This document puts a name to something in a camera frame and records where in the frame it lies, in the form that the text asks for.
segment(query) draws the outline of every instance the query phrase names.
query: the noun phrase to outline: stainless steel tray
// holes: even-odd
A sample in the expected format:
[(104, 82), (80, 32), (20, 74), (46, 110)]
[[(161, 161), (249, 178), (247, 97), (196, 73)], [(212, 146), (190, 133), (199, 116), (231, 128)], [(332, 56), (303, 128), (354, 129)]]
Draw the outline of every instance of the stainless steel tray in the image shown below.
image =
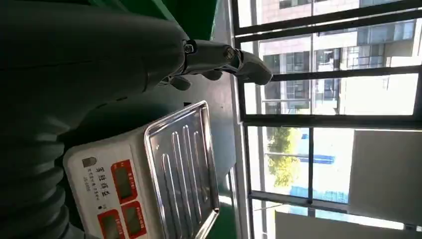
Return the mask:
[(207, 103), (154, 122), (144, 142), (165, 238), (205, 238), (219, 211)]

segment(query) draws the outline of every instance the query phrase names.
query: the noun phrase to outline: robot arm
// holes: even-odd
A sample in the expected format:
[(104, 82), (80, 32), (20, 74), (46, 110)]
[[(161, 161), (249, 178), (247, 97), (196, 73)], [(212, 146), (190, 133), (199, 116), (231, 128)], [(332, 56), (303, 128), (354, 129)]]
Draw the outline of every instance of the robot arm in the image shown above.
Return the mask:
[(54, 161), (64, 151), (57, 137), (98, 105), (166, 80), (184, 89), (186, 74), (271, 79), (249, 53), (191, 41), (173, 22), (99, 7), (1, 1), (0, 32), (4, 238), (83, 237), (68, 223)]

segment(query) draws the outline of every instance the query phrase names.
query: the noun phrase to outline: window frame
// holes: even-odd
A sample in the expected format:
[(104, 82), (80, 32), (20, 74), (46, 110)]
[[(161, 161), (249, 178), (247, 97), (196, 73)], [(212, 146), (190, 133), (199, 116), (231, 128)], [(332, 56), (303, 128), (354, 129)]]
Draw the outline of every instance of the window frame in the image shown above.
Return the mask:
[[(296, 0), (297, 4), (293, 5), (293, 0), (281, 0), (279, 1), (279, 9), (286, 9), (286, 8), (290, 8), (290, 7), (295, 7), (295, 6), (302, 6), (302, 5), (306, 5), (306, 4), (311, 4), (312, 0)], [(282, 5), (282, 2), (289, 2), (290, 4), (287, 5)]]
[[(327, 13), (322, 15), (312, 15), (291, 20), (283, 20), (278, 22), (257, 25), (256, 20), (256, 2), (251, 0), (252, 10), (252, 26), (240, 27), (238, 15), (238, 2), (231, 0), (232, 6), (232, 22), (234, 31), (234, 47), (240, 49), (243, 42), (252, 42), (253, 51), (258, 53), (258, 40), (269, 40), (280, 37), (295, 37), (298, 35), (312, 34), (318, 32), (336, 32), (344, 31), (344, 29), (365, 27), (369, 25), (385, 24), (396, 21), (406, 21), (420, 18), (422, 10), (422, 2), (414, 0), (403, 0), (381, 5), (372, 5), (362, 8), (350, 9), (345, 11)], [(397, 11), (413, 9), (411, 11), (396, 13)], [(364, 18), (366, 16), (391, 13), (389, 15), (378, 15), (374, 17)], [(337, 22), (324, 25), (319, 23), (336, 21), (350, 18), (352, 20), (346, 22)], [(422, 65), (402, 66), (402, 67), (381, 67), (368, 69), (351, 69), (332, 72), (302, 72), (294, 74), (277, 74), (272, 81), (298, 81), (298, 80), (318, 80), (318, 79), (335, 79), (354, 77), (354, 76), (383, 76), (395, 74), (417, 73), (418, 84), (415, 98), (414, 112), (410, 116), (351, 116), (351, 115), (263, 115), (261, 107), (265, 104), (260, 102), (257, 104), (257, 113), (253, 115), (246, 114), (245, 109), (245, 84), (251, 81), (237, 81), (237, 95), (239, 106), (239, 120), (241, 122), (241, 131), (243, 132), (243, 149), (244, 158), (242, 163), (243, 173), (245, 175), (245, 197), (248, 205), (247, 214), (249, 216), (248, 234), (254, 238), (254, 226), (252, 218), (252, 200), (272, 201), (278, 203), (291, 204), (296, 206), (308, 207), (313, 209), (322, 209), (332, 212), (347, 213), (347, 205), (342, 203), (327, 202), (316, 200), (313, 198), (313, 162), (314, 162), (314, 128), (315, 127), (339, 127), (339, 128), (379, 128), (379, 129), (422, 129)], [(260, 87), (256, 87), (257, 98), (261, 97)], [(282, 102), (277, 99), (271, 102)], [(309, 132), (309, 187), (308, 198), (298, 198), (264, 191), (255, 191), (251, 189), (250, 182), (250, 165), (249, 165), (249, 126), (275, 126), (275, 127), (308, 127)], [(262, 135), (262, 128), (258, 128), (258, 134)], [(262, 144), (262, 137), (258, 137), (258, 143)], [(263, 160), (264, 150), (260, 149), (260, 160)]]

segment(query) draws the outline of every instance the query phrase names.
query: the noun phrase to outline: window bar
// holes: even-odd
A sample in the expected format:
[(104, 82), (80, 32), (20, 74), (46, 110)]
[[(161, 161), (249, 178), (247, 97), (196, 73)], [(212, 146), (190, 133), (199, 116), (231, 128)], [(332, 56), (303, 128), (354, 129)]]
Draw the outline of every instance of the window bar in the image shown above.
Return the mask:
[(265, 152), (265, 154), (273, 154), (287, 157), (299, 157), (299, 158), (308, 158), (308, 154), (294, 154), (294, 153), (278, 153), (278, 152)]
[(252, 191), (249, 198), (256, 199), (256, 200), (266, 200), (266, 201), (271, 201), (271, 202), (281, 203), (281, 204), (289, 204), (289, 205), (300, 206), (300, 207), (314, 208), (314, 209), (337, 212), (337, 213), (347, 214), (347, 209), (348, 209), (348, 205), (343, 204), (343, 203), (334, 203), (334, 202), (323, 201), (323, 200), (313, 200), (312, 204), (309, 204), (307, 198), (288, 196), (288, 195), (277, 194), (277, 193), (255, 191), (255, 190)]
[[(311, 14), (314, 14), (314, 0), (312, 0), (312, 5), (311, 5)], [(309, 70), (310, 72), (314, 71), (314, 35), (311, 34), (311, 52), (309, 54)], [(309, 81), (309, 97), (311, 99), (311, 102), (309, 103), (309, 107), (310, 107), (310, 113), (311, 115), (314, 114), (314, 103), (315, 103), (315, 93), (314, 93), (314, 86), (315, 86), (315, 81), (311, 80)]]
[(322, 14), (322, 15), (282, 20), (278, 22), (271, 22), (271, 23), (266, 23), (266, 24), (261, 24), (261, 25), (252, 25), (252, 26), (239, 27), (239, 28), (235, 27), (234, 33), (235, 35), (243, 35), (243, 34), (271, 31), (271, 30), (284, 29), (284, 28), (290, 28), (290, 27), (299, 27), (299, 26), (318, 24), (318, 23), (329, 22), (329, 21), (343, 20), (343, 19), (348, 19), (348, 18), (364, 17), (364, 16), (375, 15), (375, 14), (395, 12), (395, 11), (400, 11), (400, 10), (418, 8), (421, 6), (422, 6), (422, 2), (419, 0), (402, 0), (402, 1), (385, 3), (385, 4), (367, 6), (367, 7), (362, 7), (362, 8), (349, 9), (345, 11), (327, 13), (327, 14)]
[(349, 127), (371, 129), (421, 129), (422, 120), (415, 116), (364, 115), (246, 115), (246, 126)]
[(309, 33), (315, 33), (315, 32), (325, 32), (325, 31), (341, 30), (341, 29), (354, 28), (354, 27), (360, 27), (360, 26), (404, 21), (404, 20), (419, 18), (421, 16), (422, 16), (422, 10), (413, 10), (413, 11), (392, 13), (389, 15), (374, 16), (371, 18), (361, 18), (361, 19), (356, 19), (356, 20), (351, 20), (351, 21), (336, 22), (332, 24), (310, 26), (310, 27), (300, 27), (300, 28), (287, 29), (287, 30), (281, 30), (281, 31), (271, 31), (267, 33), (240, 36), (236, 38), (240, 42), (258, 41), (258, 40), (265, 40), (265, 39), (271, 39), (271, 38), (303, 35), (303, 34), (309, 34)]
[(422, 68), (419, 71), (418, 83), (416, 86), (415, 105), (413, 107), (413, 115), (415, 117), (422, 117)]
[(262, 99), (262, 102), (310, 102), (311, 99)]
[(249, 134), (248, 127), (244, 127), (244, 137), (245, 137), (245, 174), (246, 174), (246, 184), (247, 184), (247, 200), (248, 200), (248, 210), (249, 210), (249, 223), (250, 223), (250, 233), (251, 237), (254, 238), (254, 226), (253, 226), (253, 205), (252, 198), (250, 197), (252, 192), (251, 186), (251, 176), (250, 176), (250, 162), (249, 162)]
[(237, 0), (231, 0), (231, 19), (233, 21), (233, 32), (236, 35), (237, 29), (240, 28), (239, 5)]
[[(262, 103), (261, 103), (261, 87), (255, 86), (256, 94), (256, 112), (262, 114)], [(261, 185), (261, 190), (265, 191), (265, 154), (264, 154), (264, 138), (262, 133), (263, 127), (258, 127), (258, 157), (259, 157), (259, 181)], [(261, 201), (261, 215), (262, 215), (262, 238), (265, 237), (267, 233), (267, 207), (266, 201)]]
[(314, 200), (314, 128), (309, 128), (308, 204)]
[(239, 92), (239, 114), (242, 119), (246, 115), (245, 84), (241, 81), (237, 81), (237, 89)]
[(234, 218), (235, 218), (235, 226), (236, 226), (236, 235), (237, 237), (242, 238), (242, 223), (240, 221), (240, 213), (239, 213), (239, 204), (238, 204), (238, 197), (239, 192), (237, 190), (238, 182), (236, 181), (236, 165), (234, 165), (229, 173), (228, 173), (228, 185), (231, 193), (231, 204), (233, 205), (233, 211), (234, 211)]
[(274, 75), (271, 81), (298, 81), (298, 80), (316, 80), (331, 78), (346, 78), (357, 76), (388, 76), (400, 74), (419, 73), (422, 70), (420, 65), (417, 66), (399, 66), (399, 67), (381, 67), (367, 68), (343, 71), (321, 71), (321, 72), (304, 72), (293, 74)]

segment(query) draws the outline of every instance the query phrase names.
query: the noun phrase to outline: white wall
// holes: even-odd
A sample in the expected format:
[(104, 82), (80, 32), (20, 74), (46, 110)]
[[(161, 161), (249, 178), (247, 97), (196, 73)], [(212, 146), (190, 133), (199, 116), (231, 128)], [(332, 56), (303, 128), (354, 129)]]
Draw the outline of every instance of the white wall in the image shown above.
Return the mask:
[[(262, 0), (260, 24), (311, 16), (311, 4), (280, 9), (280, 0)], [(359, 0), (325, 0), (314, 3), (314, 15), (359, 7)]]
[[(316, 36), (314, 34), (314, 51), (339, 47), (356, 46), (357, 32)], [(279, 38), (259, 42), (259, 54), (274, 55), (311, 50), (311, 37)]]
[(355, 132), (349, 209), (422, 225), (422, 132)]
[(412, 56), (413, 41), (396, 41), (385, 44), (385, 57)]
[(276, 239), (416, 239), (421, 233), (275, 212)]

